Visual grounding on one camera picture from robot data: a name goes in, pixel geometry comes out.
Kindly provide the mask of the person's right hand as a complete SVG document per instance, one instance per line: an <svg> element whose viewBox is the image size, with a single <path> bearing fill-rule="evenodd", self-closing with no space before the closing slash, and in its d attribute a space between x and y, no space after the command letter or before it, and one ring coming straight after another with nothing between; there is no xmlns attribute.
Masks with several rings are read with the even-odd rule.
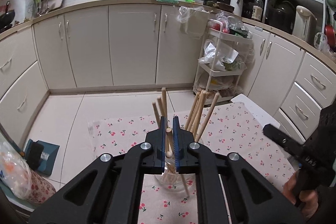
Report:
<svg viewBox="0 0 336 224"><path fill-rule="evenodd" d="M295 196L293 194L293 189L297 184L297 172L294 173L290 179L284 184L283 195L292 203L296 203ZM318 209L318 194L316 190L304 190L299 194L299 200L305 205L301 209L301 213L306 219L312 217L312 215Z"/></svg>

